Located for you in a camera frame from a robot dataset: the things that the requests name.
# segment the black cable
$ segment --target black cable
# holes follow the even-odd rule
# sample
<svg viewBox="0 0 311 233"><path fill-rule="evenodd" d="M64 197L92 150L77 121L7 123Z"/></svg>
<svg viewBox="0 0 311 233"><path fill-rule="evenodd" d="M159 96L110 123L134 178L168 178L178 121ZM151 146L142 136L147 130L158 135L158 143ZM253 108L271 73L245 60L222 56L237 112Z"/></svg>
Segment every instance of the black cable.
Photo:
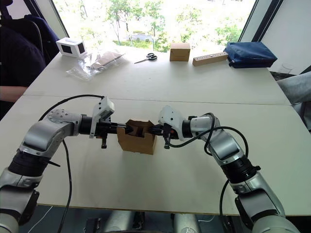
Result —
<svg viewBox="0 0 311 233"><path fill-rule="evenodd" d="M238 135L240 135L240 137L243 139L243 142L245 144L245 156L248 157L248 143L247 143L247 140L246 138L244 137L244 135L238 131L237 129L235 128L232 128L232 127L228 127L228 126L220 126L220 127L216 127L213 129L213 131L216 131L216 130L232 130L234 132L236 132ZM194 140L200 138L201 136L207 134L208 132L210 132L211 130L206 130L204 131L203 133L200 133L199 135L193 137L192 139L182 143L182 144L179 144L179 145L174 145L174 144L171 144L170 142L168 142L168 140L166 138L164 138L164 141L170 146L170 147L173 147L173 148L180 148L180 147L184 147L185 145L189 144L190 142L193 142Z"/></svg>
<svg viewBox="0 0 311 233"><path fill-rule="evenodd" d="M205 115L210 115L212 117L212 124L211 124L211 127L210 127L209 135L208 135L207 140L206 140L206 142L204 144L204 151L205 151L206 154L212 155L211 153L209 153L207 151L207 146L209 145L209 141L212 138L213 130L214 130L214 127L215 127L215 116L214 116L213 113L206 113Z"/></svg>
<svg viewBox="0 0 311 233"><path fill-rule="evenodd" d="M204 151L205 153L209 154L206 150L208 144L209 144L209 140L211 138L211 135L212 135L212 132L215 131L215 130L220 130L220 129L223 129L223 130L232 130L234 132L236 132L238 135L240 135L240 137L243 139L243 142L245 144L245 156L248 157L248 143L247 143L247 140L245 138L245 136L240 132L238 131L237 129L235 128L232 128L232 127L228 127L228 126L220 126L220 127L216 127L214 128L214 122L212 121L212 126L211 126L211 129L210 130L206 130L205 132L197 135L196 137L188 140L187 142L184 142L182 144L179 144L179 145L173 145L171 143L168 142L168 140L166 138L164 138L165 142L170 146L170 147L173 147L173 148L179 148L179 147L184 147L185 145L189 144L190 142L193 142L194 140L196 140L197 138L200 138L201 136L205 135L206 133L209 132L209 135L208 135L208 138L207 138L207 141L204 145ZM220 200L219 200L219 213L220 213L220 218L222 220L222 224L223 224L223 227L224 227L224 231L227 232L228 231L228 228L227 228L227 225L226 225L226 222L225 222L225 218L224 218L224 215L223 215L223 199L224 199L224 194L225 194L225 189L227 188L229 184L229 180L227 180L223 186L223 189L222 189L222 192L220 194Z"/></svg>
<svg viewBox="0 0 311 233"><path fill-rule="evenodd" d="M71 169L70 169L70 162L69 162L69 152L68 152L68 148L67 148L67 145L65 143L65 140L63 140L63 145L65 147L66 159L67 159L68 178L69 178L69 196L68 196L67 205L66 205L65 210L63 212L62 220L61 220L61 222L59 224L57 233L61 233L61 231L62 231L64 222L65 222L65 218L66 218L66 214L67 214L67 211L68 211L68 208L69 208L69 204L70 204L70 201L71 201L71 195L72 195L72 180L71 180Z"/></svg>
<svg viewBox="0 0 311 233"><path fill-rule="evenodd" d="M58 102L57 104L54 104L51 108L49 108L49 109L40 117L39 121L42 120L51 110L53 110L53 109L54 109L55 107L57 107L58 105L61 105L62 103L65 103L65 102L67 102L67 101L69 101L69 100L76 99L76 98L80 98L80 97L97 97L97 98L101 98L101 99L104 98L104 96L98 96L98 95L78 95L78 96L69 97L69 98L67 98L67 99L64 99L64 100Z"/></svg>
<svg viewBox="0 0 311 233"><path fill-rule="evenodd" d="M97 97L97 98L101 98L103 99L104 96L98 96L98 95L78 95L78 96L72 96L72 97L69 97L67 99L64 99L60 102L58 102L57 104L53 105L51 108L49 108L39 119L39 121L41 121L51 110L53 110L55 107L57 107L58 105L61 105L62 103L65 103L69 100L72 100L72 99L76 99L76 98L80 98L80 97ZM62 228L63 228L63 225L64 225L64 222L65 222L65 218L66 218L66 214L67 214L67 211L69 209L69 204L70 204L70 201L71 201L71 195L72 195L72 180L71 180L71 169L70 169L70 162L69 162L69 151L68 151L68 148L67 148L67 145L65 143L65 140L62 141L63 142L63 145L65 147L65 151L66 151L66 159L67 159L67 168L68 168L68 178L69 178L69 195L68 195L68 200L67 200L67 204L66 204L66 207L65 207L65 210L63 212L63 216L62 216L62 220L59 224L59 227L58 227L58 230L57 230L57 233L61 233L62 231Z"/></svg>
<svg viewBox="0 0 311 233"><path fill-rule="evenodd" d="M224 199L224 194L225 194L225 189L227 188L227 185L229 184L229 180L227 180L223 186L222 192L220 194L220 200L219 200L219 213L220 213L220 218L221 221L223 223L223 228L224 231L227 232L228 228L227 228L227 224L225 222L225 217L223 215L223 199Z"/></svg>

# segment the blue bag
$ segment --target blue bag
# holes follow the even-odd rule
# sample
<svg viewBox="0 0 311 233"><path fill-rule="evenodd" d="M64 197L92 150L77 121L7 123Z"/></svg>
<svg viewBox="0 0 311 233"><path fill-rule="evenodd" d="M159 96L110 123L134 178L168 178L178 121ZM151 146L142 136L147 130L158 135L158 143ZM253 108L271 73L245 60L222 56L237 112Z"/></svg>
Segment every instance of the blue bag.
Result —
<svg viewBox="0 0 311 233"><path fill-rule="evenodd" d="M229 42L224 51L234 68L271 67L277 60L262 42Z"/></svg>

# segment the small white device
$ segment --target small white device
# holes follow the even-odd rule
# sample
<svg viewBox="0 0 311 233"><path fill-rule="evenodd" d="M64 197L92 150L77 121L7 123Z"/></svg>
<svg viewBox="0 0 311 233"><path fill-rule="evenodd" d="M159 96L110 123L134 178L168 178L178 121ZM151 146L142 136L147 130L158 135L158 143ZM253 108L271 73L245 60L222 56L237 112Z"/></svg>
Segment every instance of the small white device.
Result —
<svg viewBox="0 0 311 233"><path fill-rule="evenodd" d="M75 40L64 37L56 42L58 49L62 55L70 57L80 57L86 53L83 40Z"/></svg>

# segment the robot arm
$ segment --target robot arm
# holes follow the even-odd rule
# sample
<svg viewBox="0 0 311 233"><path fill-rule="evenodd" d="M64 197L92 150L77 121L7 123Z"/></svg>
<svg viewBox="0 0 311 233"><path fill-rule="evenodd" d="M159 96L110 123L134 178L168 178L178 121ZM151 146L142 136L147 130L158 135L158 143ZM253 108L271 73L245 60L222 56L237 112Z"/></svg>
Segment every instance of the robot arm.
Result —
<svg viewBox="0 0 311 233"><path fill-rule="evenodd" d="M51 158L65 137L87 134L101 138L102 148L106 148L108 133L117 133L118 127L127 133L132 131L125 124L112 123L113 112L113 103L103 98L94 107L92 117L52 110L28 130L11 164L0 176L0 233L17 233L18 226L31 218L39 197L35 188L48 164L59 166Z"/></svg>
<svg viewBox="0 0 311 233"><path fill-rule="evenodd" d="M165 106L160 112L159 123L150 131L163 135L164 148L169 149L170 139L195 137L212 128L210 114L201 117L183 118L175 109ZM215 118L215 128L220 127ZM200 137L207 141L208 133ZM298 233L298 229L285 218L283 206L268 183L262 177L259 166L253 166L236 140L224 129L214 130L207 146L217 164L229 180L233 191L238 195L236 206L245 225L253 233Z"/></svg>

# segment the person's arm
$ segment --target person's arm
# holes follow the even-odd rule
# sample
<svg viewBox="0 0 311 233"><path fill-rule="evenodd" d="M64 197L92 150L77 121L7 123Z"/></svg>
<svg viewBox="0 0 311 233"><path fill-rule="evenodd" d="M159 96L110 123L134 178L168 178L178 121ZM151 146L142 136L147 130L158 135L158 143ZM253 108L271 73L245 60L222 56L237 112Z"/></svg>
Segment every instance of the person's arm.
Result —
<svg viewBox="0 0 311 233"><path fill-rule="evenodd" d="M16 102L26 89L25 86L0 86L0 100Z"/></svg>

